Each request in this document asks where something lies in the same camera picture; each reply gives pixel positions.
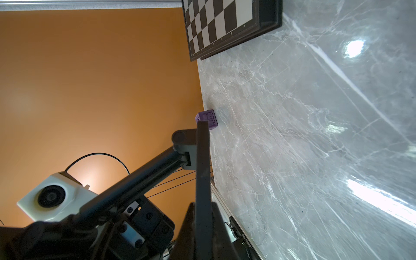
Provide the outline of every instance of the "marble surface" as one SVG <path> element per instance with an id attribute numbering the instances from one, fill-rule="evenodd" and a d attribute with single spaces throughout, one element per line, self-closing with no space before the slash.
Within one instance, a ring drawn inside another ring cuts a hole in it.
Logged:
<path id="1" fill-rule="evenodd" d="M 416 259 L 411 0 L 293 0 L 198 61 L 215 183 L 266 259 Z"/>

